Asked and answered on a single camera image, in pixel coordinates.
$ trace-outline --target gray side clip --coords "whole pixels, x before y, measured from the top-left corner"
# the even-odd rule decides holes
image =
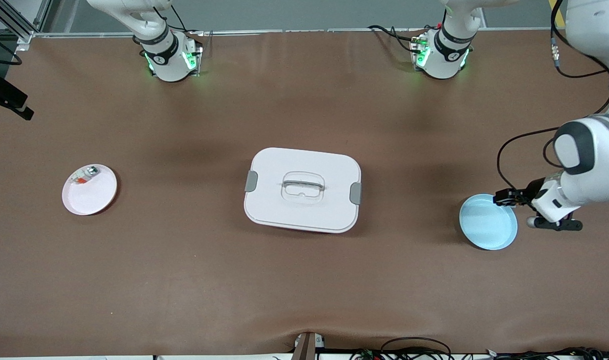
[[[362,183],[354,182],[348,192],[348,200],[355,205],[360,205],[362,202]]]
[[[247,173],[247,183],[244,185],[244,192],[250,193],[256,190],[256,185],[258,185],[258,173],[249,170]]]

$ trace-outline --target white plate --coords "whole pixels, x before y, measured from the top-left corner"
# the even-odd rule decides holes
[[[88,164],[81,169],[96,167],[99,170],[84,184],[74,184],[69,181],[76,172],[67,177],[62,187],[62,203],[64,207],[76,215],[92,215],[106,208],[118,191],[118,179],[110,168],[101,164]]]

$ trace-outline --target white storage box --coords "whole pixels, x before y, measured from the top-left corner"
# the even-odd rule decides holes
[[[343,233],[358,219],[360,178],[360,166],[346,155],[265,148],[247,174],[244,211],[257,224]]]

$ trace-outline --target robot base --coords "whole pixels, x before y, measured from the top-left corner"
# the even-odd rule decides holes
[[[415,71],[424,71],[435,79],[449,79],[455,76],[465,66],[467,50],[458,61],[447,61],[434,44],[434,38],[438,30],[430,29],[424,34],[418,35],[418,42],[410,43],[410,49],[419,53],[411,53],[411,61]]]
[[[151,75],[165,82],[179,82],[187,76],[199,76],[200,65],[202,63],[202,44],[198,43],[182,32],[173,32],[178,38],[181,46],[170,59],[168,64],[156,64],[145,56],[149,64]]]

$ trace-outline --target metal frame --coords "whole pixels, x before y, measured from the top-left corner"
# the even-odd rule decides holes
[[[37,10],[37,14],[35,14],[35,18],[33,19],[33,25],[37,27],[39,32],[45,27],[44,22],[47,18],[47,14],[49,14],[49,11],[51,10],[53,2],[54,0],[42,0],[40,3],[40,8]]]
[[[11,30],[19,44],[28,44],[38,29],[18,12],[7,0],[0,0],[0,22]]]
[[[400,27],[398,32],[419,32],[424,30],[421,27]],[[529,30],[549,30],[549,27],[481,27],[481,32],[504,32],[504,31],[529,31]],[[366,27],[339,27],[331,29],[316,30],[220,30],[220,31],[190,31],[190,34],[199,37],[221,37],[221,36],[245,36],[261,35],[268,33],[298,33],[298,32],[379,32],[380,30],[367,29]],[[39,32],[34,34],[36,38],[49,39],[102,39],[102,38],[131,38],[132,32]]]

